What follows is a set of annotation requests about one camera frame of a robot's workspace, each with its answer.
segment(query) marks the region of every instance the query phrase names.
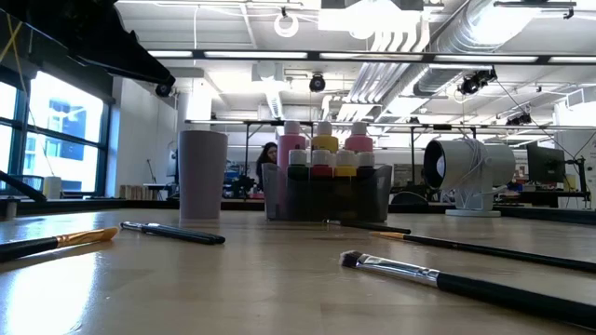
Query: security camera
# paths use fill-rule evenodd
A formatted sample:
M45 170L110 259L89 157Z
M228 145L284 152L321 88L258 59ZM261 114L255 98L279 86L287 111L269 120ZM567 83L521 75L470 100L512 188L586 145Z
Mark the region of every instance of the security camera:
M313 78L310 80L310 87L311 92L319 93L325 90L325 79L323 79L322 74L313 74Z
M172 86L167 84L159 84L156 87L156 95L161 98L168 98L173 92Z

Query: fan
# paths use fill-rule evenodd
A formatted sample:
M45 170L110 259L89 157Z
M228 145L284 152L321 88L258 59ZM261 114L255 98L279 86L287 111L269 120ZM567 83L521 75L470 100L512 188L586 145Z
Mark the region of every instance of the fan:
M447 215L499 217L493 195L513 178L515 157L507 145L484 145L476 140L431 141L424 158L427 185L455 191L455 206Z

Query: person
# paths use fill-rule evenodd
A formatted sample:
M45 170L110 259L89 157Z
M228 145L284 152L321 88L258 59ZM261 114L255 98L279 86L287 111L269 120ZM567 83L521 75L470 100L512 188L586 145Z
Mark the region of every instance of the person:
M278 145L273 142L268 142L264 147L259 159L257 159L257 176L259 183L257 185L259 190L263 190L263 164L278 163Z

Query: paintbrush bristles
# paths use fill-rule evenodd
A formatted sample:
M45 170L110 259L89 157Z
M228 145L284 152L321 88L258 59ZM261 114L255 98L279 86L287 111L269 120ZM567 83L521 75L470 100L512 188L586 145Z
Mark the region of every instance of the paintbrush bristles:
M356 250L342 252L339 257L339 263L342 266L354 268L356 267L360 256L362 256L362 253Z

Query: wooden table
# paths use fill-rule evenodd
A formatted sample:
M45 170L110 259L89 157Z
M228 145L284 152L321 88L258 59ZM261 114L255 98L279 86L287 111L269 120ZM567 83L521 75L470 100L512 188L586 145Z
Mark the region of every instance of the wooden table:
M0 222L0 241L121 221L177 224L175 210L121 209ZM596 261L596 230L547 221L390 215L418 235ZM132 231L0 264L2 334L577 334L411 282L338 265L357 249L596 304L593 275L369 237L317 223L266 222L223 212L193 226L227 238L203 246Z

